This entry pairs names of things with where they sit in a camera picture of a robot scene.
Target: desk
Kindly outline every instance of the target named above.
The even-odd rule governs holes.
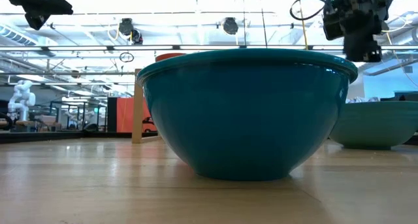
[[[415,146],[326,142],[286,179],[226,182],[194,175],[161,140],[0,145],[2,224],[410,224],[417,184]]]

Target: wire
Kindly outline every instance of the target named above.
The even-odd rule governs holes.
[[[247,45],[247,31],[246,31],[246,0],[242,0],[242,3],[243,3],[243,5],[242,5],[242,8],[243,8],[243,11],[242,11],[242,13],[244,14],[244,45],[246,46]]]
[[[267,34],[266,34],[266,22],[264,20],[264,9],[263,9],[263,2],[260,0],[261,3],[261,17],[263,18],[263,28],[264,28],[264,40],[266,43],[266,48],[267,48]]]
[[[292,16],[292,18],[294,18],[294,19],[296,19],[296,20],[298,20],[298,21],[306,21],[306,20],[309,20],[309,19],[311,19],[311,18],[313,18],[313,17],[315,17],[315,16],[317,16],[324,8],[325,8],[325,4],[327,4],[328,2],[326,1],[326,0],[319,0],[319,1],[322,1],[322,2],[324,2],[324,6],[321,8],[321,9],[319,9],[318,11],[316,11],[314,14],[312,14],[311,16],[308,16],[308,17],[306,17],[306,18],[304,18],[303,17],[303,15],[302,15],[302,3],[301,3],[301,1],[302,0],[296,0],[293,4],[292,4],[292,6],[290,7],[290,11],[289,11],[289,13],[290,13],[290,16]],[[295,16],[295,14],[293,13],[293,6],[296,4],[296,3],[298,3],[299,2],[299,4],[300,4],[300,15],[302,15],[302,17],[301,18],[298,18],[298,17],[296,17]]]
[[[108,29],[107,29],[107,35],[109,36],[109,38],[111,39],[111,40],[117,40],[118,38],[119,38],[119,26],[120,26],[120,24],[118,23],[118,28],[117,28],[117,30],[116,30],[116,37],[113,37],[111,34],[110,34],[110,24],[108,24]]]
[[[306,36],[306,28],[305,28],[305,20],[303,20],[303,13],[302,13],[302,2],[301,2],[302,0],[299,0],[299,5],[300,5],[300,16],[301,16],[301,18],[302,18],[302,30],[303,30],[303,38],[304,38],[304,40],[305,40],[305,49],[306,50],[309,50],[309,48],[308,48],[308,38],[307,38],[307,36]]]
[[[388,39],[388,41],[389,41],[389,44],[391,44],[392,45],[392,40],[391,40],[391,37],[389,36],[389,32],[387,32],[386,33],[386,35],[387,35],[387,39]],[[394,56],[396,57],[396,60],[398,60],[398,63],[399,63],[399,65],[400,65],[400,68],[404,68],[403,67],[403,65],[402,65],[402,62],[399,60],[399,58],[398,58],[398,55],[396,54],[396,50],[393,50],[393,54],[394,54]],[[418,84],[416,84],[413,80],[412,80],[412,78],[408,75],[408,74],[406,74],[406,72],[405,72],[405,70],[403,71],[404,72],[404,74],[406,75],[406,77],[408,77],[408,79],[412,82],[412,84],[414,84],[416,87],[418,87]]]
[[[399,28],[396,28],[396,29],[390,29],[390,30],[387,30],[387,31],[382,30],[382,32],[390,33],[390,32],[393,32],[393,31],[399,31],[399,30],[401,30],[401,29],[405,28],[405,27],[406,27],[406,25],[410,24],[410,21],[405,20],[403,17],[398,16],[398,18],[399,18],[399,19],[401,19],[402,21],[404,21],[404,25],[403,25],[403,26],[401,26],[401,27],[399,27]]]

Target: ceiling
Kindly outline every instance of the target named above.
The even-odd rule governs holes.
[[[11,5],[8,0],[0,0],[0,25],[4,24],[22,35],[36,41],[39,46],[96,46],[127,45],[126,37],[115,39],[118,23],[122,18],[132,18],[135,28],[140,30],[144,45],[303,45],[302,23],[289,15],[289,8],[295,0],[67,0],[74,10],[71,16],[51,16],[40,31],[31,29],[21,7]],[[390,11],[388,24],[394,44],[409,44],[405,35],[418,25],[416,4],[418,0],[395,0]],[[304,16],[313,14],[323,6],[315,0],[302,1]],[[328,41],[322,28],[321,15],[305,23],[308,44],[342,45],[342,39]],[[239,26],[237,35],[228,35],[222,29],[226,17],[236,18]],[[389,44],[387,35],[377,37],[380,44]],[[0,36],[0,46],[21,46],[18,42]],[[135,59],[130,63],[120,61],[121,52],[78,51],[53,52],[54,57],[36,52],[7,52],[38,68],[27,68],[19,63],[10,63],[13,71],[53,71],[69,72],[133,72],[154,62],[156,55],[165,51],[131,52]],[[81,76],[72,78],[46,77],[58,82],[134,82],[134,76]],[[113,86],[112,90],[121,96],[132,94],[133,86]],[[84,88],[96,95],[108,95],[101,88]],[[53,89],[59,94],[68,94]]]

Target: red object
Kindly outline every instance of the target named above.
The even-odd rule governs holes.
[[[119,98],[117,102],[117,126],[118,133],[132,133],[133,130],[133,98]],[[142,101],[142,132],[156,132],[150,111],[145,99]]]
[[[178,57],[178,56],[182,56],[182,55],[185,55],[185,54],[181,54],[181,53],[162,54],[160,56],[157,56],[155,58],[155,61],[162,61],[162,60],[166,60],[168,58]]]

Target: bowl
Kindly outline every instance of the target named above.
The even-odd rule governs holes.
[[[345,104],[330,138],[345,148],[390,150],[418,129],[418,102]]]
[[[300,50],[187,54],[138,74],[165,142],[201,176],[274,180],[329,136],[357,68]]]

